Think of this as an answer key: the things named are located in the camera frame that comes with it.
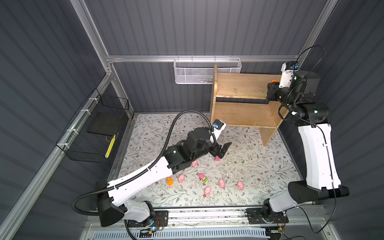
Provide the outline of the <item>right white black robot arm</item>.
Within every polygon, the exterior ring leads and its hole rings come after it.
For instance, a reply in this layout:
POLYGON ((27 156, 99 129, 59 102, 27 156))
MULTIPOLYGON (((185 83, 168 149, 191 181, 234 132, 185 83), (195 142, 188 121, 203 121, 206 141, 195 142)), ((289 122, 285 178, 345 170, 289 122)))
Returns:
POLYGON ((301 136, 307 175, 290 182, 287 190, 264 201, 262 218, 275 223, 289 209, 305 202, 347 197, 348 187, 339 179, 331 144, 330 110, 314 101, 320 77, 308 71, 283 70, 280 82, 268 84, 267 100, 279 102, 292 114, 301 136))

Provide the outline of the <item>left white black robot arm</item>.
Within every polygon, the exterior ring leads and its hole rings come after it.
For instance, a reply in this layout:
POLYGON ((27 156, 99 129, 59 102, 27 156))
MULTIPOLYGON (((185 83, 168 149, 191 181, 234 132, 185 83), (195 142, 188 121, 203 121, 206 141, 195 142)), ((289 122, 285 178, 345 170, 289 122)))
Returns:
POLYGON ((101 226, 108 227, 120 220, 150 225, 155 218, 153 206, 149 201, 133 201, 132 196, 157 181, 189 168, 202 156, 211 154, 223 158, 231 144, 221 146, 214 140, 219 138, 225 127, 225 123, 215 121, 212 133, 207 127, 196 128, 188 133, 186 140, 167 148, 158 162, 152 161, 127 176, 108 182, 113 189, 98 194, 97 200, 101 226))

